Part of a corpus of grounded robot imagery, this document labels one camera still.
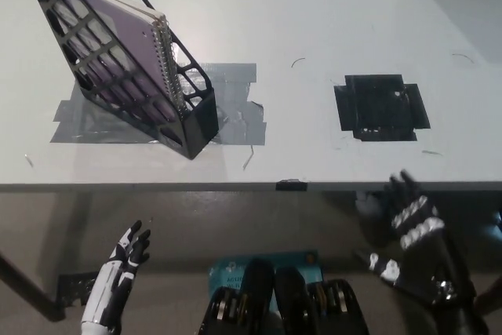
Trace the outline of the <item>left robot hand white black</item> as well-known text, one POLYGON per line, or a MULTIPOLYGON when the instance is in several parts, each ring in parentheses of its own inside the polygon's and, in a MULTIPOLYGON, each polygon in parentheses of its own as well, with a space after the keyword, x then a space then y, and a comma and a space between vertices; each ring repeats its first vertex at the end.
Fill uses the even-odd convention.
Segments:
POLYGON ((94 282, 80 322, 81 335, 120 334, 122 314, 140 266, 150 257, 150 230, 142 222, 128 228, 94 282))

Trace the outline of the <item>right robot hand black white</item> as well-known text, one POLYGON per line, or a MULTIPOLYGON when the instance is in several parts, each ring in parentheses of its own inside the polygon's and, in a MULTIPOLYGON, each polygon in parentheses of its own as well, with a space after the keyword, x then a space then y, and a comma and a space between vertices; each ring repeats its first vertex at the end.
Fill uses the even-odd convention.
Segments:
POLYGON ((355 256, 388 286, 425 307, 470 307, 476 292, 464 258, 434 202, 405 170, 384 187, 384 229, 398 243, 396 260, 376 250, 358 249, 355 256))

